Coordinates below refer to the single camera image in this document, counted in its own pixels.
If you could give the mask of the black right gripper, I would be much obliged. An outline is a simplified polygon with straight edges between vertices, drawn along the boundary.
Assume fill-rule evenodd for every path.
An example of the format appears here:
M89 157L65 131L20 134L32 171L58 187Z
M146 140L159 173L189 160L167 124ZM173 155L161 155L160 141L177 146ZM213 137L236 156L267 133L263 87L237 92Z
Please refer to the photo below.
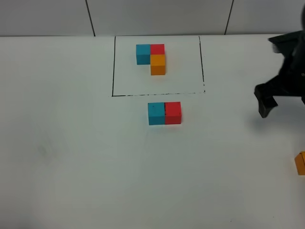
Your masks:
M274 96L301 97L305 101L305 32L287 33L268 40L284 56L284 62L276 77L254 89L262 118L267 118L278 106Z

